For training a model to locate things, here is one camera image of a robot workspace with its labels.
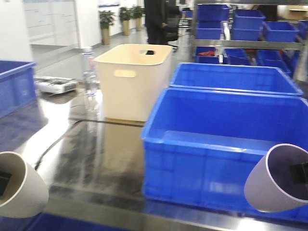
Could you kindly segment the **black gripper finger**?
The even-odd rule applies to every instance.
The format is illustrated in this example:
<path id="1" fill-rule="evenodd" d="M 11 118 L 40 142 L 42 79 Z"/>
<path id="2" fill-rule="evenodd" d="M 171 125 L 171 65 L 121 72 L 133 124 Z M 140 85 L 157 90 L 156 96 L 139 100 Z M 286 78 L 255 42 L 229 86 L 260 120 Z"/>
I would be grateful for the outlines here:
<path id="1" fill-rule="evenodd" d="M 12 177 L 11 173 L 7 173 L 4 171 L 0 172 L 0 196 L 3 196 L 5 193 L 5 190 L 9 184 L 9 181 Z"/>
<path id="2" fill-rule="evenodd" d="M 308 182 L 308 163 L 290 165 L 290 171 L 294 183 Z"/>

